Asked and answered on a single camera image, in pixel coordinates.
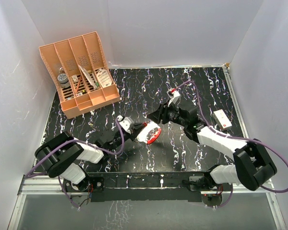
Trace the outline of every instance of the marble table surface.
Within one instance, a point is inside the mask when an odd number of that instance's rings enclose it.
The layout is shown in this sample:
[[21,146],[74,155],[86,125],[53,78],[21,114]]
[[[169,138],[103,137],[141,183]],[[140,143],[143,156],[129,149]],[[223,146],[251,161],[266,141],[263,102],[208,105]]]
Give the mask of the marble table surface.
[[[130,116],[135,122],[149,121],[146,116],[159,104],[168,100],[166,91],[187,80],[195,81],[200,94],[204,115],[217,127],[211,114],[223,109],[232,122],[229,134],[242,137],[242,130],[229,93],[223,69],[218,68],[160,68],[111,69],[111,75],[120,91],[121,101],[90,113],[67,119],[56,94],[43,141],[48,141],[63,131],[74,137],[94,143],[106,130],[117,130],[114,120],[118,115]],[[193,86],[181,91],[180,101],[192,101],[198,106]],[[151,145],[128,140],[121,155],[92,164],[77,161],[87,172],[177,172],[205,171],[215,164],[229,164],[231,160],[216,150],[189,140],[182,127],[169,122],[160,125],[160,137]]]

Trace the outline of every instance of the white tag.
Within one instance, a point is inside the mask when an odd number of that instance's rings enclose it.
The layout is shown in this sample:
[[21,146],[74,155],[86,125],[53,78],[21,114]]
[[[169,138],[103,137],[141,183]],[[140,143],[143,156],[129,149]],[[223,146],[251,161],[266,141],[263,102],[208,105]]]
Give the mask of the white tag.
[[92,77],[90,76],[90,74],[86,71],[85,68],[83,68],[82,66],[78,65],[79,69],[82,71],[82,73],[84,74],[84,76],[86,77],[86,79],[88,80],[88,82],[90,83],[91,86],[93,86],[94,90],[96,89],[96,85],[94,80],[92,79]]
[[96,72],[97,79],[103,88],[112,85],[111,77],[105,69],[99,69]]

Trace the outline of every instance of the small box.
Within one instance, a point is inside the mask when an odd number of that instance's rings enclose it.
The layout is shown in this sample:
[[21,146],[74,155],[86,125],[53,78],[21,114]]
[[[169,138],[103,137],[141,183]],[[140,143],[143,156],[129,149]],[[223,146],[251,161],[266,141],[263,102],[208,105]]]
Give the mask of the small box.
[[72,75],[72,81],[73,83],[77,83],[79,81],[76,74]]
[[214,111],[212,117],[216,120],[222,131],[228,130],[232,127],[230,120],[227,118],[226,114],[222,109]]

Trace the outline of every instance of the orange desk organizer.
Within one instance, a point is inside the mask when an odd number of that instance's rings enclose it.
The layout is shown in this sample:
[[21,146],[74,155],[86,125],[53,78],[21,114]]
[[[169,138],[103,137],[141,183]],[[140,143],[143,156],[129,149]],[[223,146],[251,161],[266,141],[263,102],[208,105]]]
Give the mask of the orange desk organizer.
[[[62,111],[68,119],[120,100],[119,91],[109,72],[97,32],[41,46],[39,51],[57,87]],[[93,86],[90,85],[84,74],[80,71],[78,65],[87,71],[91,70],[90,75],[94,74],[95,78],[96,71],[104,68],[111,77],[112,85],[102,88],[99,82],[99,88],[94,90]],[[58,82],[57,77],[60,74],[61,67],[63,67],[71,84],[68,88],[62,88]],[[77,83],[74,83],[72,80],[73,75],[77,75]]]

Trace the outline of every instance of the white wall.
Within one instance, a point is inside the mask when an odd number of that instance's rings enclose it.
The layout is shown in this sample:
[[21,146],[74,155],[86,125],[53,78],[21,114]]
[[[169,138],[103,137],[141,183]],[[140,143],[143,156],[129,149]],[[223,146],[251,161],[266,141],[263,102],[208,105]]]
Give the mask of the white wall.
[[[230,65],[246,127],[288,159],[288,0],[265,0]],[[276,189],[288,187],[288,170],[276,160]],[[288,227],[288,193],[277,195]]]
[[41,45],[22,2],[0,1],[0,230],[8,227],[54,96]]
[[45,43],[96,30],[109,66],[230,62],[262,0],[22,0]]

